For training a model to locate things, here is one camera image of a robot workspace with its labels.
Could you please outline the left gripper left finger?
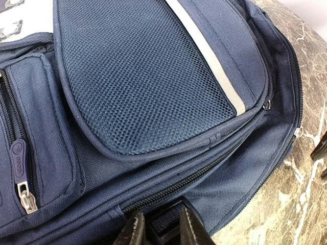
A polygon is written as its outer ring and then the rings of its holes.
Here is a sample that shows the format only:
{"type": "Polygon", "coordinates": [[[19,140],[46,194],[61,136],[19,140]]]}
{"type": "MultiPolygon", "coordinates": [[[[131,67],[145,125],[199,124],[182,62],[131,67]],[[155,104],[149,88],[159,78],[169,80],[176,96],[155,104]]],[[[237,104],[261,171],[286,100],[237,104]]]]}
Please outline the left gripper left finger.
{"type": "Polygon", "coordinates": [[[127,220],[119,234],[119,244],[145,244],[145,217],[142,212],[134,212],[127,220]]]}

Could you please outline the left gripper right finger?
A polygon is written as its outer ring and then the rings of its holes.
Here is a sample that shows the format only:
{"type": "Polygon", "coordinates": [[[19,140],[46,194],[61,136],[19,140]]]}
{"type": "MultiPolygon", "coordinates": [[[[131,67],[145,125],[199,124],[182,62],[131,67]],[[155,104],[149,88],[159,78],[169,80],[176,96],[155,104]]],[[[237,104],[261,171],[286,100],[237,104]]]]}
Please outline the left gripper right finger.
{"type": "Polygon", "coordinates": [[[182,208],[180,214],[180,244],[215,245],[200,220],[189,208],[182,208]]]}

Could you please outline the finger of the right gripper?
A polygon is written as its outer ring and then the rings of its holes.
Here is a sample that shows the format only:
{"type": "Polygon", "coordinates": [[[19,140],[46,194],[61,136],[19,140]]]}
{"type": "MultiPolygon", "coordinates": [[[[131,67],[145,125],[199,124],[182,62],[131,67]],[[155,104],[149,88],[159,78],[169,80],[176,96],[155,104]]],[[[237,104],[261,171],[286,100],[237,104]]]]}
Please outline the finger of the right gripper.
{"type": "Polygon", "coordinates": [[[326,157],[326,138],[322,138],[317,147],[310,154],[311,159],[315,162],[323,160],[326,157]]]}

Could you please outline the navy blue student backpack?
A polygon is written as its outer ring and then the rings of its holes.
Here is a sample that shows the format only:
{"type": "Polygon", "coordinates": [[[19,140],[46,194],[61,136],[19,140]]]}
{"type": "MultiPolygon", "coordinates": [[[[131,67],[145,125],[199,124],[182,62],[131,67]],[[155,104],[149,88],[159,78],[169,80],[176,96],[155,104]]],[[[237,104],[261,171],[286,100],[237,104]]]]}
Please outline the navy blue student backpack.
{"type": "Polygon", "coordinates": [[[251,1],[54,1],[1,34],[1,244],[147,244],[232,221],[288,156],[297,56],[251,1]]]}

